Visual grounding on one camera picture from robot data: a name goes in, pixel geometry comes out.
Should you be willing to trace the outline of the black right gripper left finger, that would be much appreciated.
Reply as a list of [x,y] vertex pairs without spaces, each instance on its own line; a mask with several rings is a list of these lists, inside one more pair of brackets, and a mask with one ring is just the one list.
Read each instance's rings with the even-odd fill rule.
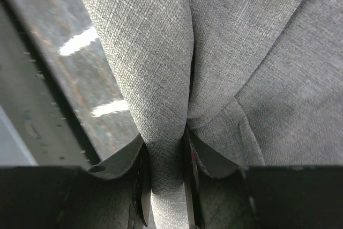
[[89,170],[2,167],[1,228],[143,228],[149,170],[140,136]]

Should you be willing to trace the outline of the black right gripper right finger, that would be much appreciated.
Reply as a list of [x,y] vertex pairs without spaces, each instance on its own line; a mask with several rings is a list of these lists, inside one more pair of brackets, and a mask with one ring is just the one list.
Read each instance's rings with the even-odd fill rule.
[[191,228],[342,228],[342,167],[239,166],[186,130]]

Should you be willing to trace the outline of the grey-green cloth napkin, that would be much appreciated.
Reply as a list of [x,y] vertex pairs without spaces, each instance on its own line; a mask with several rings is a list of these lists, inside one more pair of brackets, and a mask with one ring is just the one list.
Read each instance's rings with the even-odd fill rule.
[[187,228],[181,138],[239,165],[342,163],[342,0],[82,0],[151,162],[157,228]]

